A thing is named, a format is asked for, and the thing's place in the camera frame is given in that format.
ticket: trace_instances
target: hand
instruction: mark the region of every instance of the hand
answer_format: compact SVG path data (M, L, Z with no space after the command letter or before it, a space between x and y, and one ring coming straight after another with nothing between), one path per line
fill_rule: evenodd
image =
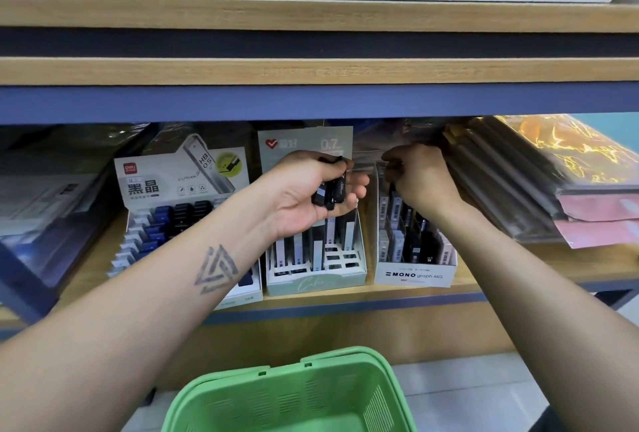
M440 209L462 203L442 151L419 144L396 146L381 156L388 161L385 178L406 203L431 220Z
M334 156L311 151L296 151L286 155L256 183L265 189L272 203L272 222L277 238L300 233L318 220L337 217L357 207L357 201L366 195L367 175L346 174L346 198L330 212L311 203L322 182L341 177L353 168L351 160L322 163L320 157L334 160Z

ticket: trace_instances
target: pink paper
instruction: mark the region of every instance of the pink paper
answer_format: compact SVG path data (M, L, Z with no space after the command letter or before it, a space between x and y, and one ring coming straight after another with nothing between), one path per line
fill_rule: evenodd
M557 195L563 212L586 222L639 218L639 194Z
M612 222L555 220L555 226L571 249L639 242L639 219Z

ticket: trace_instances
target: red deli logo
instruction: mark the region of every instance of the red deli logo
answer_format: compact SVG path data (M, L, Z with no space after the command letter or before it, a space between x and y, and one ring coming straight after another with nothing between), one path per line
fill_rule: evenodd
M124 163L124 174L133 175L137 173L137 165L135 163Z

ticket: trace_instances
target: yellow circle sticker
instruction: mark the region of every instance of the yellow circle sticker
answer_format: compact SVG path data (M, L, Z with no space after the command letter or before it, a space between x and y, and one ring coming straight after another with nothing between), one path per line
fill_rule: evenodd
M220 153L215 159L215 167L220 175L225 177L236 177L242 171L242 160L235 153Z

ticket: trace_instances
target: person's left hand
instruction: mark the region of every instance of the person's left hand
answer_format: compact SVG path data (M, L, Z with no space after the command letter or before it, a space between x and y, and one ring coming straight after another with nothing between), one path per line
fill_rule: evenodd
M277 238L303 232L318 220L337 217L357 207L357 201L366 195L367 175L348 172L346 174L346 198L335 204L330 212L311 202L322 182L341 177L353 168L353 161L344 159L336 163L318 161L324 157L329 161L334 156L311 151L296 151L286 155L270 171L256 182L272 203L272 222Z

